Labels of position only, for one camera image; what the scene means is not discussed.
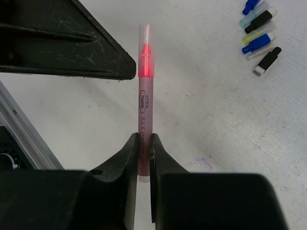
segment black marker cap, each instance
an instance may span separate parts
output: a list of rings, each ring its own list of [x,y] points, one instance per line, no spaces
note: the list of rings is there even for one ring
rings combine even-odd
[[[267,11],[263,12],[257,18],[251,21],[250,25],[245,28],[245,32],[249,34],[250,32],[262,27],[266,23],[270,22],[276,14],[277,10],[274,8],[269,8]]]
[[[282,49],[280,47],[276,47],[272,52],[269,52],[262,60],[261,62],[256,66],[254,72],[258,75],[263,74],[270,66],[273,64],[273,62],[278,58],[278,55]]]

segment brand logo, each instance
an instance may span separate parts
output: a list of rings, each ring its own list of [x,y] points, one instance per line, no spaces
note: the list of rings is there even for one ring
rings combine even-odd
[[[149,105],[148,96],[146,95],[145,90],[141,90],[139,95],[139,109],[141,114],[145,113],[145,110],[148,108],[148,105]]]

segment pen cap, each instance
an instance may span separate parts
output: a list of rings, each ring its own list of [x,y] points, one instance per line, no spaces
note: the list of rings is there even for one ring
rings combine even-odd
[[[140,25],[139,77],[154,77],[154,25]]]
[[[262,55],[265,55],[268,52],[271,52],[272,50],[274,50],[274,44],[270,43],[270,44],[264,46],[263,48],[246,55],[246,59],[247,59],[247,61],[250,61],[253,58],[257,58],[257,57],[260,57]]]
[[[260,14],[268,10],[270,7],[267,1],[263,1],[259,6],[257,6],[253,11],[251,11],[247,16],[242,18],[239,22],[240,26],[245,29],[251,21],[257,18]]]
[[[248,45],[252,40],[255,40],[256,38],[260,37],[263,34],[266,34],[268,32],[272,32],[275,30],[276,26],[274,22],[269,22],[268,24],[260,27],[259,29],[245,35],[243,37],[243,41],[246,45]]]

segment black plastic part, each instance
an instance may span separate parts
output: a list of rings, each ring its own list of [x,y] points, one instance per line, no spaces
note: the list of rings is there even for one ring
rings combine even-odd
[[[263,68],[264,70],[267,70],[271,64],[278,58],[278,55],[282,49],[280,47],[275,47],[275,49],[271,52],[269,52],[258,64],[259,67]]]
[[[189,173],[177,163],[164,149],[157,134],[152,134],[150,146],[150,196],[152,223],[157,223],[161,210],[161,177],[167,173]]]
[[[257,18],[255,18],[253,21],[250,22],[250,25],[245,28],[245,32],[249,34],[250,32],[262,27],[266,23],[270,22],[272,19],[272,15],[270,12],[265,11],[262,14],[260,14]]]
[[[151,147],[152,218],[157,230],[287,230],[270,183],[257,174],[188,173]]]
[[[33,169],[27,157],[4,126],[0,126],[0,153],[12,156],[19,169]],[[12,169],[12,162],[8,160],[8,157],[0,155],[0,171],[8,169]]]
[[[78,0],[0,0],[0,71],[130,80],[135,61]]]
[[[132,230],[138,135],[90,172],[0,173],[0,229]]]

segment pink highlighter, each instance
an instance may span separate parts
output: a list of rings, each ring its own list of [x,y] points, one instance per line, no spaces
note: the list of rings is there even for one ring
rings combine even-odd
[[[139,181],[149,182],[149,148],[153,133],[154,26],[140,25],[139,43]]]

